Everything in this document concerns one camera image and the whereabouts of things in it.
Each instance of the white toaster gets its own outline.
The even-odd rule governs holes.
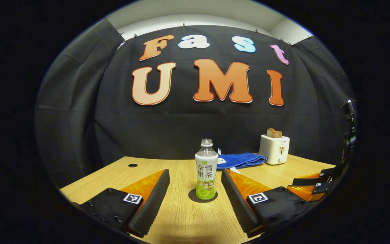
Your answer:
[[[290,147],[290,138],[282,136],[271,138],[267,135],[261,135],[260,151],[258,154],[267,157],[267,163],[270,165],[283,164],[287,161],[288,148]]]

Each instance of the white wall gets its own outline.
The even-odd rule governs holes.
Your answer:
[[[291,45],[313,36],[307,29],[288,18],[279,22],[270,32],[275,38],[279,40],[282,38],[284,42]]]
[[[273,37],[273,35],[257,26],[249,25],[247,23],[232,20],[228,18],[212,16],[212,15],[204,15],[204,14],[176,14],[176,15],[168,15],[162,16],[158,18],[153,18],[149,20],[143,20],[140,22],[136,22],[125,26],[123,28],[117,29],[119,33],[124,33],[121,35],[124,40],[133,38],[134,34],[138,36],[142,34],[146,34],[152,31],[157,31],[160,29],[167,29],[172,27],[183,26],[191,26],[191,25],[214,25],[214,26],[231,26],[241,29],[247,29],[250,31],[258,30],[261,34],[265,34]]]

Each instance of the ridged rubber pad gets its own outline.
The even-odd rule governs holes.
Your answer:
[[[156,183],[150,197],[145,201],[144,206],[135,214],[129,223],[128,233],[143,238],[148,234],[154,219],[159,212],[162,201],[167,194],[169,186],[169,170],[166,169]]]
[[[249,209],[246,201],[240,195],[239,190],[237,190],[236,185],[226,172],[226,169],[222,169],[221,182],[225,188],[226,194],[228,195],[231,206],[233,207],[234,213],[237,217],[237,221],[239,221],[243,232],[249,232],[261,225],[261,222],[251,209]]]

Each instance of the bottle label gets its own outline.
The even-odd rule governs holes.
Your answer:
[[[197,164],[196,196],[203,200],[212,199],[216,194],[215,177],[218,158],[195,160]]]

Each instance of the blue towel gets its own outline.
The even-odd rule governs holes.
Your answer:
[[[252,153],[242,153],[242,154],[222,154],[219,155],[219,158],[222,158],[226,161],[224,164],[218,164],[217,169],[223,168],[245,168],[255,165],[260,165],[266,161],[264,156]]]

